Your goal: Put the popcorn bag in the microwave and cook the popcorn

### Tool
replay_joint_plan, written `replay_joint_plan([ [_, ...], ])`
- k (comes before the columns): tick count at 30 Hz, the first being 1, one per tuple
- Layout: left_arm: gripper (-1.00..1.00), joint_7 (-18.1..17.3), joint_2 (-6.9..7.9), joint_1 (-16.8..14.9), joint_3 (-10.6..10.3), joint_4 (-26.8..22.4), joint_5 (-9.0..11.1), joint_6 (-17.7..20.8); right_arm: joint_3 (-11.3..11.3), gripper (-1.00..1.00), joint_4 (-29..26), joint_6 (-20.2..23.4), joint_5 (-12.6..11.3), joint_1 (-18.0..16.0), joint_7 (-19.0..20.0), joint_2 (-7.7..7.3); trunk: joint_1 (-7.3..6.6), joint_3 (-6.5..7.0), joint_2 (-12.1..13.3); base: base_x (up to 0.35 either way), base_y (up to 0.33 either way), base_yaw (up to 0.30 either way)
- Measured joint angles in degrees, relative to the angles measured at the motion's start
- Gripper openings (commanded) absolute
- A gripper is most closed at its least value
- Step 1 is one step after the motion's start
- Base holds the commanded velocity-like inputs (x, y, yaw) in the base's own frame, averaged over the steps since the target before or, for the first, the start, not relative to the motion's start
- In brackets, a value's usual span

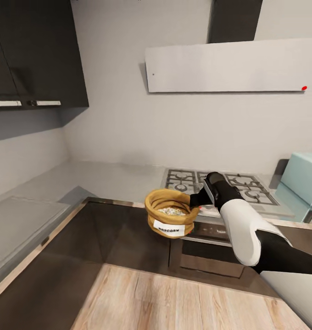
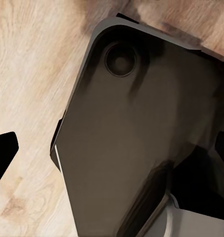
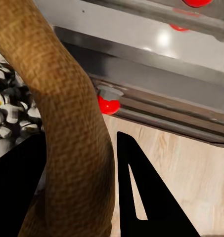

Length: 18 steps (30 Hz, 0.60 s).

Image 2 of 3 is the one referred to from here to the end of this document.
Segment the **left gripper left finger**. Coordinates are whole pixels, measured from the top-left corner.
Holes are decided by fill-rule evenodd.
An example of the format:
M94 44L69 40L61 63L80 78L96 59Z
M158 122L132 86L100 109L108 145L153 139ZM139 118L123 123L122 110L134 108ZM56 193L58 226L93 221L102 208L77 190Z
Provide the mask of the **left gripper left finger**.
M0 135L0 179L6 172L18 150L18 140L14 131Z

